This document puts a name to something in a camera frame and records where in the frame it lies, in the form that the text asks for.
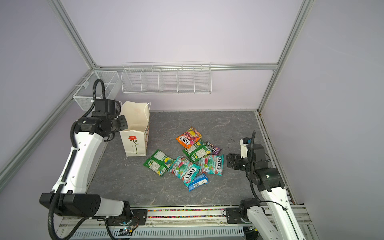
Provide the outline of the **white floral paper bag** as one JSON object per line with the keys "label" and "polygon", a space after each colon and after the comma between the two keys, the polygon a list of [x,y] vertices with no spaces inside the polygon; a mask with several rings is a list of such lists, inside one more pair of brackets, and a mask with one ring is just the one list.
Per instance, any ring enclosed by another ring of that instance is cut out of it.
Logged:
{"label": "white floral paper bag", "polygon": [[147,155],[151,103],[125,102],[121,115],[125,116],[128,128],[120,132],[127,157]]}

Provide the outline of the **blue snack bar packet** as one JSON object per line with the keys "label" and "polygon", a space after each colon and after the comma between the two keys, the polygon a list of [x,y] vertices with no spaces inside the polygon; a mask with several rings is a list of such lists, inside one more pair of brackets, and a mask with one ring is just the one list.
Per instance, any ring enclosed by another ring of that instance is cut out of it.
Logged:
{"label": "blue snack bar packet", "polygon": [[195,177],[195,179],[188,186],[189,192],[207,183],[209,183],[208,177],[205,174],[201,174]]}

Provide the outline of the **green yellow snack bag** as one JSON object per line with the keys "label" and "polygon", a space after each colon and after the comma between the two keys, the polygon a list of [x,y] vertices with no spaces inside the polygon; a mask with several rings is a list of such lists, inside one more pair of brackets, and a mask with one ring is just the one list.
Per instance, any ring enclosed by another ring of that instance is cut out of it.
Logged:
{"label": "green yellow snack bag", "polygon": [[152,170],[162,177],[174,163],[174,159],[161,150],[156,150],[143,164],[144,167]]}

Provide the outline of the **teal Fox's mint candy bag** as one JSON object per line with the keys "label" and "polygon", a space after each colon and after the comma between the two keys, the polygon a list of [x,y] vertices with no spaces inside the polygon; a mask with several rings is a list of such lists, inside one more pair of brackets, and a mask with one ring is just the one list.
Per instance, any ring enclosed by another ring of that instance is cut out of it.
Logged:
{"label": "teal Fox's mint candy bag", "polygon": [[182,180],[184,185],[188,187],[194,181],[200,169],[200,166],[192,163],[183,156],[179,156],[171,165],[169,172]]}

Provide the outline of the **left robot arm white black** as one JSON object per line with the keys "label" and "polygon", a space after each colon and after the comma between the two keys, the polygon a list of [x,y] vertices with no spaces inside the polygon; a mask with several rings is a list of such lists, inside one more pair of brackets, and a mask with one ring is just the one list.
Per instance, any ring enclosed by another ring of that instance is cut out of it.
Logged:
{"label": "left robot arm white black", "polygon": [[132,222],[133,213],[128,201],[87,194],[88,177],[100,144],[113,140],[116,133],[128,128],[121,109],[120,102],[107,99],[103,80],[95,80],[91,107],[71,126],[72,147],[65,167],[52,190],[43,193],[39,200],[49,210],[48,232],[51,239],[60,239],[55,230],[55,215],[80,217],[79,222],[64,237],[66,240],[86,220],[95,219],[104,222],[106,226],[112,221],[119,221],[122,225]]}

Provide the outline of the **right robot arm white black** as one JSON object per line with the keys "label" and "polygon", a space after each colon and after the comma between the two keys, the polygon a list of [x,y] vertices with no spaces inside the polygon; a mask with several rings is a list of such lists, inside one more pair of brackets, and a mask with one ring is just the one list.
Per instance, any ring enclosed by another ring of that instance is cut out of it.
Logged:
{"label": "right robot arm white black", "polygon": [[239,205],[240,218],[251,223],[264,240],[304,240],[305,234],[289,203],[288,192],[276,168],[271,168],[265,149],[255,143],[256,132],[240,140],[241,153],[227,154],[227,166],[244,171],[252,198]]}

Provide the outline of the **teal Fox's mint bag right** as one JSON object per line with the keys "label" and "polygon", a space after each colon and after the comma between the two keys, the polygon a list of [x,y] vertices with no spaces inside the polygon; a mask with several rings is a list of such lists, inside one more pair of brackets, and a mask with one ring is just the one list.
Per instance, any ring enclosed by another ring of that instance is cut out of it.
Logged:
{"label": "teal Fox's mint bag right", "polygon": [[207,155],[199,160],[200,172],[203,174],[223,175],[224,156]]}

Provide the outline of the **green candy bag back side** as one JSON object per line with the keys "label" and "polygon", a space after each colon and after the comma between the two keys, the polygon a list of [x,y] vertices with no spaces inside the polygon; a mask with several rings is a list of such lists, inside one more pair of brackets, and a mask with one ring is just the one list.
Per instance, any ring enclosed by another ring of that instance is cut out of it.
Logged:
{"label": "green candy bag back side", "polygon": [[192,163],[196,164],[201,158],[211,154],[212,150],[204,141],[199,140],[189,149],[184,149],[183,153]]}

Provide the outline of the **orange Fox's fruits candy bag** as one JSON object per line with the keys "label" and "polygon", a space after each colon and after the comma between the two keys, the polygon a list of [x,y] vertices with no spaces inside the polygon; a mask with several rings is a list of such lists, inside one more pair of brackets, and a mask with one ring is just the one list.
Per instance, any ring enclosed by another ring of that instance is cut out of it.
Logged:
{"label": "orange Fox's fruits candy bag", "polygon": [[202,138],[200,132],[194,127],[189,128],[183,134],[176,138],[176,140],[186,149],[190,149],[196,142]]}

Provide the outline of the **white mesh box basket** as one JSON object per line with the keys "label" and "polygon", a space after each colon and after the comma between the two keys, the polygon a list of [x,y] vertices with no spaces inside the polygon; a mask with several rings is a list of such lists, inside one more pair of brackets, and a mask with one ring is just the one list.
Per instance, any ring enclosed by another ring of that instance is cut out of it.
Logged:
{"label": "white mesh box basket", "polygon": [[97,79],[104,82],[105,96],[109,100],[114,100],[121,90],[122,83],[117,71],[91,71],[73,96],[83,111],[87,111],[93,103],[93,85]]}

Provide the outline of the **purple M&M's packet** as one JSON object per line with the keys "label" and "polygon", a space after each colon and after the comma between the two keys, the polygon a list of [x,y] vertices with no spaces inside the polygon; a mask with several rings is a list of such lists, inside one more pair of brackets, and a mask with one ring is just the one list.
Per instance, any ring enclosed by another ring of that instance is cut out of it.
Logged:
{"label": "purple M&M's packet", "polygon": [[211,150],[211,153],[213,154],[213,155],[218,155],[220,152],[221,152],[221,148],[219,148],[219,147],[217,147],[217,146],[215,146],[215,145],[213,145],[213,144],[211,144],[210,142],[206,142],[206,145],[207,145],[207,147]]}

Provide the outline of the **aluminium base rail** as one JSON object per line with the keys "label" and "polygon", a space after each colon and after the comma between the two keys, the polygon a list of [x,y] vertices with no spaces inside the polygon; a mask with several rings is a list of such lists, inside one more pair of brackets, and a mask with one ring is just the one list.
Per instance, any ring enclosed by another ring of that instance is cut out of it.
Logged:
{"label": "aluminium base rail", "polygon": [[[275,225],[272,210],[266,205],[261,206],[262,214]],[[299,225],[313,225],[309,213],[304,205],[292,205],[292,211]],[[227,226],[250,225],[251,222],[241,213],[238,206],[213,206],[213,207],[157,207],[157,208],[133,208],[132,222],[128,226],[163,227],[171,226]],[[124,227],[118,218],[108,218],[108,225],[112,227]],[[68,230],[74,227],[80,217],[64,217],[59,225],[60,230]],[[87,220],[82,228],[103,226],[104,222]]]}

